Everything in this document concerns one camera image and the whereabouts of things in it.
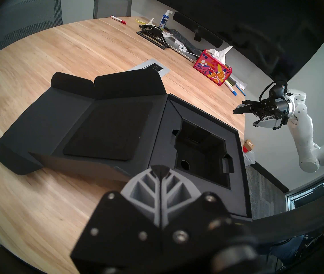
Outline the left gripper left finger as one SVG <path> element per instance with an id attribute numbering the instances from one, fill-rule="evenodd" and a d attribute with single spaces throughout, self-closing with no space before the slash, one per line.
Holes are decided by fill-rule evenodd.
<path id="1" fill-rule="evenodd" d="M 162 253 L 160 180 L 151 168 L 105 193 L 76 242 L 71 259 L 81 274 L 101 274 Z"/>

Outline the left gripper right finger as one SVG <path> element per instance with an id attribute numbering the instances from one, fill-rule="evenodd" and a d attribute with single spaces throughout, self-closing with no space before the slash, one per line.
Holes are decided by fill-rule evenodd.
<path id="1" fill-rule="evenodd" d="M 251 274 L 255 242 L 212 191 L 160 166 L 161 274 Z"/>

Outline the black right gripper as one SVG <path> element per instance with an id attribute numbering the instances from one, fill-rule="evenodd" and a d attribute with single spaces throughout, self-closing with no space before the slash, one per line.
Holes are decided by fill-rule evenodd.
<path id="1" fill-rule="evenodd" d="M 245 100 L 233 110 L 233 114 L 254 114 L 260 118 L 253 123 L 254 127 L 280 129 L 289 119 L 287 91 L 287 84 L 270 84 L 261 92 L 259 101 Z"/>

